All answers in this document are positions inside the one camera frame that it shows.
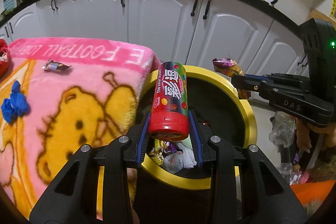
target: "red cylindrical candy tube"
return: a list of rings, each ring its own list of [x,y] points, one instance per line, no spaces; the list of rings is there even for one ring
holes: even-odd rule
[[[166,62],[159,68],[148,132],[170,142],[189,135],[186,75],[179,63]]]

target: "red cap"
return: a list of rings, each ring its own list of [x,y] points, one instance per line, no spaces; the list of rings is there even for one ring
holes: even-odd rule
[[[188,138],[188,117],[175,111],[159,111],[151,115],[149,134],[158,140],[178,142]]]

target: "orange cloth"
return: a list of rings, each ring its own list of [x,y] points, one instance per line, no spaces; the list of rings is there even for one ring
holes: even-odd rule
[[[291,188],[301,204],[307,204],[313,200],[323,202],[335,182],[336,180],[327,180],[315,183],[294,184],[291,185]]]

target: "silver bolt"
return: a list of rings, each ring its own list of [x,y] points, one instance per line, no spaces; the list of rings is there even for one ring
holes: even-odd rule
[[[121,136],[119,138],[119,142],[121,142],[121,143],[127,143],[128,140],[129,140],[129,138],[127,136]]]
[[[221,138],[219,138],[218,136],[212,136],[210,138],[210,140],[213,142],[213,143],[219,143],[221,141]]]
[[[88,144],[85,144],[81,147],[81,151],[82,152],[87,152],[90,150],[90,146]]]
[[[250,145],[249,146],[249,149],[252,151],[252,152],[257,152],[259,150],[259,148],[256,146],[256,145]]]

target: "fleece blanket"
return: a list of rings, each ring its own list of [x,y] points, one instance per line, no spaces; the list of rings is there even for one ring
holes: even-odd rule
[[[31,110],[13,124],[0,115],[0,183],[28,218],[47,185],[81,145],[107,145],[127,133],[143,83],[160,61],[149,48],[102,39],[19,39],[9,50],[12,65],[0,83],[0,102],[9,98],[17,80]],[[49,58],[71,68],[43,71]],[[102,178],[100,174],[98,216]],[[134,170],[128,170],[128,180],[133,200]]]

